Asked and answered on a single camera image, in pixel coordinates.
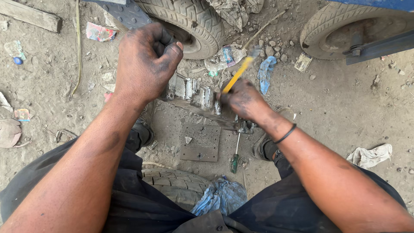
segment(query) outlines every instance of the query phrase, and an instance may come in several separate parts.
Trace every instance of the foot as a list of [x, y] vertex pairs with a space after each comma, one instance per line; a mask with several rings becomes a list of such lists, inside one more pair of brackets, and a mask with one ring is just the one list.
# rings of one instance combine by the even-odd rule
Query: foot
[[142, 146], [149, 146], [154, 141], [155, 135], [154, 131], [152, 130], [152, 116], [154, 115], [155, 109], [155, 100], [147, 104], [144, 110], [142, 111], [140, 117], [135, 122], [134, 126], [132, 127], [133, 131], [140, 132], [142, 131], [142, 127], [146, 128], [149, 131], [149, 137], [146, 142], [143, 142]]
[[[282, 115], [284, 118], [293, 122], [294, 113], [290, 108], [282, 107], [279, 108], [276, 112]], [[253, 154], [253, 157], [255, 157], [256, 159], [261, 159], [265, 161], [273, 161], [275, 157], [281, 154], [280, 150], [267, 133], [265, 133], [261, 138], [259, 138], [259, 140], [257, 140], [252, 145], [251, 152]]]

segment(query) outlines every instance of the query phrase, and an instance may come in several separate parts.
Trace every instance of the sandy ground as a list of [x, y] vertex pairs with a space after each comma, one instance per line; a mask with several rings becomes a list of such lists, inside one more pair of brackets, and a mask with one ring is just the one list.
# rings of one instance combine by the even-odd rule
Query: sandy ground
[[[115, 80], [104, 81], [102, 76], [110, 73], [116, 78], [118, 44], [122, 34], [114, 41], [104, 43], [83, 35], [82, 81], [77, 94], [67, 96], [68, 88], [73, 89], [77, 80], [76, 30], [72, 20], [75, 16], [75, 2], [29, 0], [27, 4], [63, 18], [63, 29], [60, 34], [55, 34], [0, 15], [0, 21], [9, 21], [9, 29], [0, 32], [0, 41], [3, 44], [20, 40], [28, 58], [23, 65], [17, 66], [5, 50], [1, 50], [0, 91], [14, 109], [28, 108], [32, 116], [30, 122], [22, 123], [23, 135], [20, 139], [20, 143], [31, 140], [32, 144], [22, 148], [0, 149], [0, 190], [25, 165], [58, 146], [53, 140], [56, 131], [67, 129], [80, 135], [104, 105], [104, 93], [109, 91], [103, 85], [115, 83]], [[295, 122], [300, 128], [344, 157], [356, 147], [371, 149], [390, 143], [393, 146], [391, 159], [369, 170], [387, 180], [408, 203], [412, 213], [414, 175], [409, 174], [408, 170], [414, 168], [414, 157], [408, 150], [414, 150], [414, 90], [408, 87], [401, 89], [401, 85], [414, 81], [414, 51], [393, 54], [384, 61], [378, 58], [351, 66], [346, 66], [345, 60], [314, 59], [308, 70], [300, 73], [291, 64], [291, 60], [295, 61], [295, 57], [301, 53], [298, 45], [300, 32], [309, 18], [325, 4], [326, 1], [266, 0], [261, 13], [250, 16], [260, 27], [275, 16], [276, 9], [280, 11], [288, 5], [291, 8], [287, 12], [287, 18], [268, 26], [262, 33], [296, 43], [284, 49], [288, 61], [276, 65], [269, 91], [264, 98], [273, 109], [290, 106], [297, 113]], [[85, 30], [87, 21], [105, 25], [103, 10], [94, 3], [82, 4], [81, 30]], [[249, 26], [242, 33], [232, 31], [227, 41], [231, 43], [238, 40], [245, 44], [256, 32], [249, 33], [248, 28]], [[396, 62], [397, 69], [388, 67], [391, 60]], [[259, 87], [256, 75], [261, 58], [257, 58], [256, 62], [243, 77]], [[188, 60], [180, 65], [190, 73], [191, 63], [196, 68], [203, 64], [202, 61]], [[229, 71], [234, 71], [239, 66], [237, 64], [229, 68]], [[405, 75], [398, 75], [398, 69], [404, 70]], [[203, 82], [217, 83], [217, 77], [212, 79], [204, 73], [200, 72], [194, 77], [203, 77]], [[316, 79], [309, 79], [312, 74], [316, 75]], [[376, 75], [379, 75], [380, 82], [377, 88], [372, 89]], [[89, 80], [96, 84], [90, 92], [87, 87]], [[241, 184], [241, 171], [244, 171], [249, 198], [280, 180], [272, 163], [255, 159], [244, 170], [240, 167], [240, 172], [236, 175], [230, 173], [229, 158], [235, 152], [237, 136], [229, 131], [221, 131], [217, 162], [180, 160], [182, 123], [217, 124], [161, 101], [157, 105], [159, 108], [154, 116], [154, 131], [159, 144], [153, 150], [144, 148], [138, 152], [145, 161], [189, 171], [208, 179], [225, 174], [230, 180]], [[3, 110], [0, 115], [2, 118], [10, 117]], [[243, 135], [239, 155], [252, 158], [250, 147], [262, 134], [261, 129], [256, 129], [252, 136]], [[398, 167], [402, 168], [402, 172], [397, 172]]]

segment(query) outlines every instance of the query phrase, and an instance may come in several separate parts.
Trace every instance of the bottle label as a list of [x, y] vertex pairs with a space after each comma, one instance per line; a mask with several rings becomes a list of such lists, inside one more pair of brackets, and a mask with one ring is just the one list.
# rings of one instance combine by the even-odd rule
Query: bottle label
[[223, 46], [224, 57], [226, 58], [227, 67], [233, 66], [236, 64], [234, 61], [233, 55], [231, 54], [230, 45]]

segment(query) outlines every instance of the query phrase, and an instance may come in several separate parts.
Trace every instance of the rusty metal plate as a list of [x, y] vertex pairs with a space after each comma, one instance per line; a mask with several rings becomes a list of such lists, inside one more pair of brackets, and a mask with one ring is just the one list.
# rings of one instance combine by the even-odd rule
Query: rusty metal plate
[[[180, 159], [217, 162], [220, 130], [220, 126], [184, 123]], [[192, 138], [189, 144], [186, 136]]]

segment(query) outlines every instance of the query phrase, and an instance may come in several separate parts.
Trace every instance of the wheel rim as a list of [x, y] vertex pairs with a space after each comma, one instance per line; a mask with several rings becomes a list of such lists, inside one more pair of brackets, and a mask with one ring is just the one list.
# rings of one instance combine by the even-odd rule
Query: wheel rim
[[188, 33], [186, 30], [160, 19], [157, 19], [156, 21], [160, 22], [168, 30], [168, 32], [173, 35], [176, 41], [183, 43], [183, 53], [197, 53], [201, 50], [200, 41], [198, 41], [197, 38]]
[[400, 17], [375, 17], [362, 19], [342, 26], [320, 41], [319, 47], [328, 53], [342, 53], [348, 50], [350, 44], [350, 27], [354, 24], [363, 24], [364, 44], [386, 39], [407, 31], [406, 19]]

